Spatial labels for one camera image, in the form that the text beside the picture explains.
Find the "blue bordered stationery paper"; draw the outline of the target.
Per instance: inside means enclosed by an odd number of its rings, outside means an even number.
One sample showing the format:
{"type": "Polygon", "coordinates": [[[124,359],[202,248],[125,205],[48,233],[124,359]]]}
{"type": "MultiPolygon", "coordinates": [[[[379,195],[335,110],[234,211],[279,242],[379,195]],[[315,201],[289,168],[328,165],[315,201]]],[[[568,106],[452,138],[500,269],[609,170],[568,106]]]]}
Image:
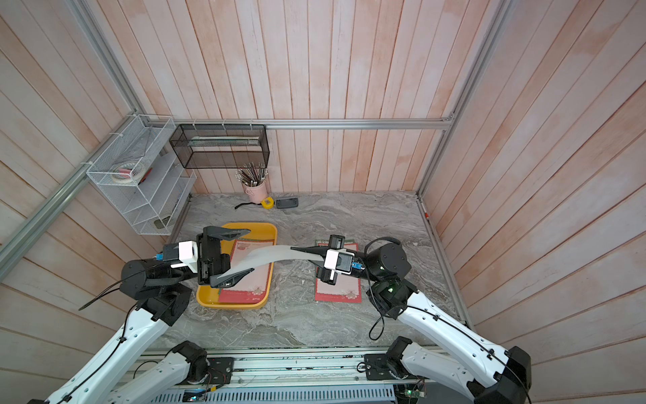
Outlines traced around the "blue bordered stationery paper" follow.
{"type": "Polygon", "coordinates": [[[244,269],[254,268],[265,264],[272,264],[285,260],[308,260],[309,255],[303,252],[297,252],[291,249],[292,246],[287,245],[272,245],[269,247],[261,247],[249,252],[247,256],[235,264],[230,266],[234,272],[244,269]]]}

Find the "yellow plastic storage tray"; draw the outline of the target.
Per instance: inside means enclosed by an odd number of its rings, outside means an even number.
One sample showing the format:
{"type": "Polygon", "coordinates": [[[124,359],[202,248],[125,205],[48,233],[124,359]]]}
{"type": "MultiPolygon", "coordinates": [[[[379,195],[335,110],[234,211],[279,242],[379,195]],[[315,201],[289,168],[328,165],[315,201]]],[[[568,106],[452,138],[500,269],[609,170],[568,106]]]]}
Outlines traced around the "yellow plastic storage tray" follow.
{"type": "Polygon", "coordinates": [[[253,264],[249,269],[239,271],[238,264],[249,259],[263,247],[277,244],[278,229],[267,222],[232,222],[225,229],[242,232],[235,240],[222,241],[221,252],[230,259],[230,268],[235,271],[227,277],[225,284],[216,288],[209,284],[198,287],[196,299],[200,306],[210,309],[232,311],[257,310],[264,307],[271,290],[274,266],[272,264],[253,264]]]}

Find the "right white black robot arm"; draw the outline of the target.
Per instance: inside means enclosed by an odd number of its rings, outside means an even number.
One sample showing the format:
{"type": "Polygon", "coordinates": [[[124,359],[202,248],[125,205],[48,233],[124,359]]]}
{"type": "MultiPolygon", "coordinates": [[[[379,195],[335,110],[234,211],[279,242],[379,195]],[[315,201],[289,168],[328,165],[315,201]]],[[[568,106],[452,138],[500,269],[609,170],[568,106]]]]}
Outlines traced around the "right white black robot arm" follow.
{"type": "Polygon", "coordinates": [[[392,319],[417,330],[449,357],[432,356],[409,338],[398,337],[386,354],[395,378],[431,379],[462,393],[475,403],[529,403],[531,358],[521,348],[506,349],[479,336],[427,298],[406,276],[411,269],[400,240],[375,239],[376,249],[345,249],[342,237],[331,236],[327,246],[302,247],[299,252],[317,267],[327,284],[337,274],[368,281],[369,302],[379,324],[392,319]]]}

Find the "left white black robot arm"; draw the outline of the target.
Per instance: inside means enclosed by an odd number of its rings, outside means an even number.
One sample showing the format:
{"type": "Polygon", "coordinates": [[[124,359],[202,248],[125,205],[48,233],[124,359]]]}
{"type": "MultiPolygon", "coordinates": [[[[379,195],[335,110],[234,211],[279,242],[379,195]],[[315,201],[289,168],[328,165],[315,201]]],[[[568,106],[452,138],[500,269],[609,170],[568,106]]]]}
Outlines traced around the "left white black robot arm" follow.
{"type": "Polygon", "coordinates": [[[224,384],[204,348],[185,341],[171,348],[153,368],[123,387],[117,384],[136,360],[183,315],[192,297],[184,283],[197,279],[207,286],[231,287],[244,274],[235,272],[221,244],[241,239],[249,230],[205,227],[196,240],[164,246],[154,259],[129,261],[119,291],[135,300],[124,324],[99,352],[65,385],[46,399],[48,403],[144,403],[180,382],[193,385],[224,384]]]}

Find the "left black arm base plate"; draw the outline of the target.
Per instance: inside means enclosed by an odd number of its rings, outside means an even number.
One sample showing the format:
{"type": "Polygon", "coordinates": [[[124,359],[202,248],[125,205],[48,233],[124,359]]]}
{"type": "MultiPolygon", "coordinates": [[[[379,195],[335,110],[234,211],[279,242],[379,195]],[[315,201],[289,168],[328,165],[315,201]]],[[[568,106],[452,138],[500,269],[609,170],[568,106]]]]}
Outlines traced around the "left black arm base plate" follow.
{"type": "Polygon", "coordinates": [[[235,359],[233,357],[205,357],[189,362],[188,375],[177,385],[215,385],[222,387],[230,384],[235,359]]]}

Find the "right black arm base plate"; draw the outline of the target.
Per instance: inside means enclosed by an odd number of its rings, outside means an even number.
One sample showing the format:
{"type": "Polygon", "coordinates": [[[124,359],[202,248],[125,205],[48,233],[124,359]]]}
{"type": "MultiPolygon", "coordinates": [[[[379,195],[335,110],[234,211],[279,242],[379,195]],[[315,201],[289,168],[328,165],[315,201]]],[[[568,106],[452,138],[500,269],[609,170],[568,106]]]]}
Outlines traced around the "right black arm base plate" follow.
{"type": "Polygon", "coordinates": [[[413,375],[404,367],[402,355],[368,353],[363,356],[363,363],[368,380],[390,380],[395,383],[426,380],[419,375],[413,375]]]}

